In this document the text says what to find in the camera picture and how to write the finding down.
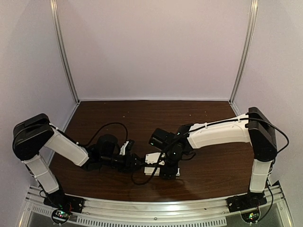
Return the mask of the white remote control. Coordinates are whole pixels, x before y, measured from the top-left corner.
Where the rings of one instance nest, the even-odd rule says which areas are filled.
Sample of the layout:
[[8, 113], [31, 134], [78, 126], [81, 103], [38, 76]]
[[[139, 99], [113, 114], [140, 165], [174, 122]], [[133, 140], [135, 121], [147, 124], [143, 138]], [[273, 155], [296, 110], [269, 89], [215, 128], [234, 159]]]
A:
[[[160, 176], [160, 167], [157, 168], [157, 170], [154, 174], [155, 176]], [[154, 171], [154, 167], [145, 167], [144, 168], [145, 175], [152, 175], [153, 171]], [[178, 167], [178, 173], [177, 173], [176, 177], [179, 177], [179, 176], [180, 176], [180, 168]]]

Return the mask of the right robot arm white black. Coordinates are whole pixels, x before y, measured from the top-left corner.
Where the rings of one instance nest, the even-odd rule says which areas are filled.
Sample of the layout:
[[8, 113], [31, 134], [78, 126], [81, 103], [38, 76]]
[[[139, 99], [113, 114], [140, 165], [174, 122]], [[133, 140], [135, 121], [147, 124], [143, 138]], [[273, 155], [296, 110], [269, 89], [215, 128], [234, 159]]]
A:
[[277, 157], [275, 131], [271, 122], [256, 107], [230, 119], [183, 125], [176, 133], [157, 128], [149, 144], [159, 151], [145, 156], [147, 166], [144, 173], [173, 179], [179, 176], [178, 162], [194, 149], [225, 143], [249, 143], [254, 153], [249, 192], [261, 194]]

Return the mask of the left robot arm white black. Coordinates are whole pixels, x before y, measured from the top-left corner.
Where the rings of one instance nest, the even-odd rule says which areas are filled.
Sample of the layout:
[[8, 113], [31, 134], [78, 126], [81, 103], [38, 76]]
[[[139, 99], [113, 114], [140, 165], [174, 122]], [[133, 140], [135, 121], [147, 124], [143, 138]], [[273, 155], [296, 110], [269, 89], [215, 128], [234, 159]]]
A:
[[133, 140], [119, 146], [117, 137], [100, 136], [95, 144], [80, 144], [52, 125], [46, 114], [41, 113], [17, 124], [13, 129], [12, 149], [24, 163], [47, 194], [61, 191], [59, 181], [51, 172], [40, 150], [45, 147], [70, 160], [86, 171], [102, 166], [132, 173], [145, 164], [143, 157], [131, 152]]

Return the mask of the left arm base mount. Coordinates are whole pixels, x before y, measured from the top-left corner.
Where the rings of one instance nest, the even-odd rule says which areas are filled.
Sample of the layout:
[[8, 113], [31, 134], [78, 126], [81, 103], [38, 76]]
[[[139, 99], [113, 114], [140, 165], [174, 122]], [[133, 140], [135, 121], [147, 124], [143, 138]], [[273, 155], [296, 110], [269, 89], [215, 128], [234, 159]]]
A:
[[82, 213], [84, 199], [66, 194], [45, 194], [44, 205], [55, 208], [51, 213], [52, 221], [57, 225], [65, 224], [74, 213]]

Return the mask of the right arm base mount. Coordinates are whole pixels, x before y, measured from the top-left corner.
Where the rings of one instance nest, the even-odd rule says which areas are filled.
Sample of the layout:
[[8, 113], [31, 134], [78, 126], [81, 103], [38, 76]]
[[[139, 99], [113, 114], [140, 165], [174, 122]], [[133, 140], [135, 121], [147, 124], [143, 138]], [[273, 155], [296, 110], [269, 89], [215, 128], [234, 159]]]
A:
[[248, 224], [255, 224], [261, 217], [260, 206], [267, 203], [265, 194], [248, 192], [243, 195], [235, 195], [226, 199], [230, 213], [239, 211], [241, 219]]

